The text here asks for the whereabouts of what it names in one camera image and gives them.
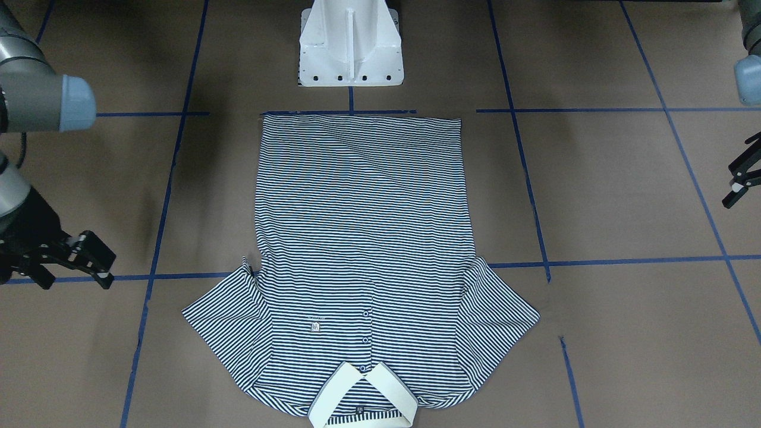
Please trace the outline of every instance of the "shirt sleeve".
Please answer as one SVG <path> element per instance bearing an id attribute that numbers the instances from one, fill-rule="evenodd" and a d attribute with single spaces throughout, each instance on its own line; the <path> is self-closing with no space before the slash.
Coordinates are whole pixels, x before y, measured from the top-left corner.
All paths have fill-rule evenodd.
<path id="1" fill-rule="evenodd" d="M 243 265 L 183 310 L 183 316 L 246 391 L 261 375 L 272 355 L 272 320 Z"/>
<path id="2" fill-rule="evenodd" d="M 518 340 L 539 321 L 526 303 L 477 257 L 464 274 L 457 322 L 457 353 L 478 389 Z"/>

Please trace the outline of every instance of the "brown floor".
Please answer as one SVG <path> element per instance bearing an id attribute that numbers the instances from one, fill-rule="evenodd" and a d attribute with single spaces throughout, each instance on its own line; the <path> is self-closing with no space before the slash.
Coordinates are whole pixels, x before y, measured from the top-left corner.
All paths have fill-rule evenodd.
<path id="1" fill-rule="evenodd" d="M 180 309 L 258 263 L 260 114 L 350 108 L 463 119 L 477 249 L 543 315 L 474 398 L 416 426 L 761 426 L 761 189 L 721 206 L 761 130 L 732 110 L 734 2 L 494 0 L 514 118 L 486 0 L 404 1 L 404 85 L 353 94 L 296 85 L 308 0 L 212 0 L 205 20 L 203 0 L 7 3 L 100 113 L 143 114 L 29 136 L 22 173 L 114 249 L 118 280 L 0 286 L 0 426 L 309 426 L 239 391 Z"/>

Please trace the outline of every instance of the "cable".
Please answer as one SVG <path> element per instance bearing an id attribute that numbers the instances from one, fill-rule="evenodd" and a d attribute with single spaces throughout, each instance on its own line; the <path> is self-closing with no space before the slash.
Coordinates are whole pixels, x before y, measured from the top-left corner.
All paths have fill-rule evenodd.
<path id="1" fill-rule="evenodd" d="M 24 158 L 27 157 L 27 133 L 21 133 L 21 153 L 18 155 L 18 161 L 16 161 L 16 168 L 21 168 L 24 164 Z"/>

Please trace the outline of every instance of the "navy and white stripes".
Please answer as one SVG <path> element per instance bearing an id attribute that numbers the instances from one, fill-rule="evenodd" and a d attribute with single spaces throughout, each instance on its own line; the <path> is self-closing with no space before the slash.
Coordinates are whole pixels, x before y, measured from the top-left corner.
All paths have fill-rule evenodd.
<path id="1" fill-rule="evenodd" d="M 244 261 L 183 313 L 286 413 L 306 416 L 344 362 L 457 404 L 539 319 L 476 256 L 459 120 L 264 116 L 255 224 L 260 274 Z M 398 412 L 363 380 L 333 416 Z"/>

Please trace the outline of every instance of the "fabric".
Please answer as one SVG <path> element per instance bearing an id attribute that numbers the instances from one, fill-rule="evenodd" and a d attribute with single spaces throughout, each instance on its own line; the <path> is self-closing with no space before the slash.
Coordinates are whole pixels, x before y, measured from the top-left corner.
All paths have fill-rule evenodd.
<path id="1" fill-rule="evenodd" d="M 322 387 L 309 409 L 309 421 L 315 427 L 328 426 L 330 416 L 336 410 L 341 400 L 349 393 L 352 386 L 362 379 L 367 379 L 401 414 L 396 418 L 384 418 L 368 423 L 364 420 L 341 423 L 340 426 L 393 426 L 409 428 L 418 410 L 418 401 L 412 392 L 402 383 L 391 369 L 383 363 L 378 363 L 366 375 L 361 374 L 354 366 L 342 363 L 328 382 Z"/>
<path id="2" fill-rule="evenodd" d="M 238 387 L 287 414 L 310 415 L 349 365 L 361 377 L 325 424 L 404 426 L 377 367 L 418 406 L 450 407 L 539 320 L 476 256 L 459 120 L 265 116 L 254 212 L 259 274 L 244 259 L 183 314 Z"/>

